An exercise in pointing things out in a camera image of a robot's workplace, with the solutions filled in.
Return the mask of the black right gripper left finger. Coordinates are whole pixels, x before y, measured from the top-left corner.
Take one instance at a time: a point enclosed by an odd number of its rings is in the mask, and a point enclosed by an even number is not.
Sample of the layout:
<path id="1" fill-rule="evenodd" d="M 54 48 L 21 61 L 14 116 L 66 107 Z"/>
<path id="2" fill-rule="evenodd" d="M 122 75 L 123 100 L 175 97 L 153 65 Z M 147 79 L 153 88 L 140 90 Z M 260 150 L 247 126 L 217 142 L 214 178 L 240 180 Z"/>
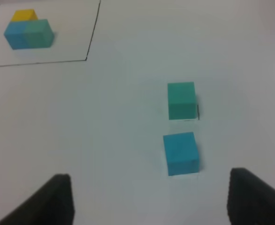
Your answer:
<path id="1" fill-rule="evenodd" d="M 71 176 L 56 174 L 0 225 L 72 225 L 74 217 Z"/>

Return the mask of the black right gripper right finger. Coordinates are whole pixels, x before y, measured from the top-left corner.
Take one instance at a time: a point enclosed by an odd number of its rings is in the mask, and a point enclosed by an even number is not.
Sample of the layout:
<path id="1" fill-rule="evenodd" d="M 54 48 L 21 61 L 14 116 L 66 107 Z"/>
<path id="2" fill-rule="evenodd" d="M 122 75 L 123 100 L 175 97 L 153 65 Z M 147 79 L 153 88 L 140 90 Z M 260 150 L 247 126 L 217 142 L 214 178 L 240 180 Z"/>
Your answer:
<path id="1" fill-rule="evenodd" d="M 247 169 L 233 168 L 227 213 L 232 225 L 275 225 L 275 189 Z"/>

